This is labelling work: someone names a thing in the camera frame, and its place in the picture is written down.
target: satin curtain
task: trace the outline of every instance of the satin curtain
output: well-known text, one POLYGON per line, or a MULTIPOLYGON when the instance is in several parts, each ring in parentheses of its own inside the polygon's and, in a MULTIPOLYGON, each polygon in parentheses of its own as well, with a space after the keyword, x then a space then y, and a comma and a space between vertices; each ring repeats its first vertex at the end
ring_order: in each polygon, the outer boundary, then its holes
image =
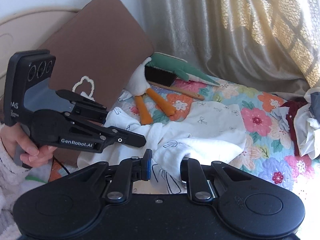
POLYGON ((156 51, 263 91, 320 86, 320 0, 141 0, 156 51))

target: orange plush leg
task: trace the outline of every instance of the orange plush leg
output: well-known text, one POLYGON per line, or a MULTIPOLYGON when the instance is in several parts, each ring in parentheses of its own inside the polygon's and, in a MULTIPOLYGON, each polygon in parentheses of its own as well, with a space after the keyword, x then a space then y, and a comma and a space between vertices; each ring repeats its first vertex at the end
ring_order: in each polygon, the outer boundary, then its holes
POLYGON ((165 101, 161 95, 157 94, 152 88, 148 88, 146 93, 160 106, 166 116, 174 115, 176 108, 165 101))
POLYGON ((142 96, 135 96, 134 101, 136 101, 137 108, 140 112, 140 122, 141 124, 150 124, 153 122, 151 115, 149 114, 146 105, 143 102, 142 96))

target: metal bolt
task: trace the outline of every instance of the metal bolt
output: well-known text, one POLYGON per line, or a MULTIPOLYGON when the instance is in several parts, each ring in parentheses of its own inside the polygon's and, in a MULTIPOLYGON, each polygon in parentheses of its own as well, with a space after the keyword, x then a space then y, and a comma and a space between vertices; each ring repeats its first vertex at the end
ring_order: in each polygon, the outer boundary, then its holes
POLYGON ((196 193, 196 198, 201 200, 206 200, 211 197, 211 194, 205 191, 199 191, 196 193))
POLYGON ((108 199, 118 200, 123 197, 123 194, 119 191, 112 191, 112 192, 108 193, 107 197, 108 197, 108 199))

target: black bristles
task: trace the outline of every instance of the black bristles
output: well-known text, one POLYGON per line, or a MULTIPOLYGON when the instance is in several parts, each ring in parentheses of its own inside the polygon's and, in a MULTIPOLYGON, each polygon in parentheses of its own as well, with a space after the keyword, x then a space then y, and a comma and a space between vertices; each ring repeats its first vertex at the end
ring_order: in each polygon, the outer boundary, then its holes
POLYGON ((170 87, 177 78, 177 75, 172 72, 149 66, 146 66, 144 73, 147 81, 158 83, 167 87, 170 87))

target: curtain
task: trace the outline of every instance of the curtain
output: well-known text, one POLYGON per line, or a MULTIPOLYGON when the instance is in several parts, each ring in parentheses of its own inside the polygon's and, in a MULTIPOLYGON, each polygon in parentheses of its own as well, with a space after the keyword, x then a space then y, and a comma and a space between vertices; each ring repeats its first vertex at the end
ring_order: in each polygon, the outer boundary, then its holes
POLYGON ((155 50, 267 92, 320 86, 320 0, 141 0, 155 50))

